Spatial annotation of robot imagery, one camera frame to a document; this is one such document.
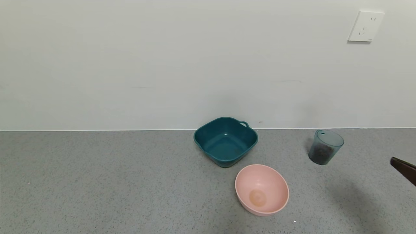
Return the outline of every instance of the cup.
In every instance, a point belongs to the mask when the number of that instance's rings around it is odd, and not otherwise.
[[[314,163],[326,165],[343,145],[344,139],[337,133],[317,130],[308,155]]]

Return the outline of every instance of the dark contents in cup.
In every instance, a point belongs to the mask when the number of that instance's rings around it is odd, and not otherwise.
[[[331,160],[333,152],[333,148],[318,143],[312,146],[311,150],[309,151],[309,158],[316,164],[326,165]]]

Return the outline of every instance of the basin handle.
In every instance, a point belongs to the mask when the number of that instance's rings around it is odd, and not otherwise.
[[[246,127],[249,127],[247,122],[244,122],[244,121],[238,121],[238,122],[241,124],[244,124]]]

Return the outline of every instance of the bowl rim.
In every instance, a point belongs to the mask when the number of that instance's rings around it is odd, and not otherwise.
[[[248,206],[242,199],[241,199],[241,197],[240,197],[240,195],[238,194],[238,190],[237,190],[237,179],[238,179],[238,176],[240,175],[240,173],[245,169],[245,168],[247,168],[247,167],[252,167],[252,166],[262,166],[262,167],[268,167],[268,168],[270,168],[271,170],[273,170],[273,171],[275,171],[282,179],[283,179],[283,181],[285,182],[285,185],[286,185],[286,189],[287,189],[287,199],[286,199],[286,201],[285,201],[285,204],[281,207],[281,208],[279,208],[278,210],[275,210],[275,211],[272,211],[272,212],[262,212],[262,211],[258,211],[258,210],[255,210],[255,209],[253,209],[253,208],[251,208],[250,206]],[[244,168],[242,168],[239,172],[238,172],[238,174],[237,174],[237,176],[235,177],[235,182],[234,182],[234,187],[235,187],[235,192],[237,193],[237,196],[238,196],[238,199],[240,200],[240,202],[241,203],[243,203],[244,204],[244,206],[245,207],[247,207],[247,208],[249,208],[249,209],[251,209],[251,210],[253,210],[254,212],[257,212],[257,213],[260,213],[260,214],[274,214],[274,213],[277,213],[277,212],[279,212],[279,211],[281,211],[285,206],[286,206],[286,204],[287,204],[287,202],[289,201],[289,196],[290,196],[290,194],[289,194],[289,186],[287,185],[287,182],[286,182],[286,180],[285,180],[285,178],[278,172],[278,171],[276,171],[275,169],[273,169],[273,168],[271,168],[271,167],[269,167],[269,166],[266,166],[266,165],[263,165],[263,164],[250,164],[250,165],[248,165],[248,166],[245,166]]]

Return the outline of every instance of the electrical outlet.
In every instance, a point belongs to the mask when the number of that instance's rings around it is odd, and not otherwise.
[[[359,42],[373,41],[383,17],[383,12],[360,11],[348,40]]]

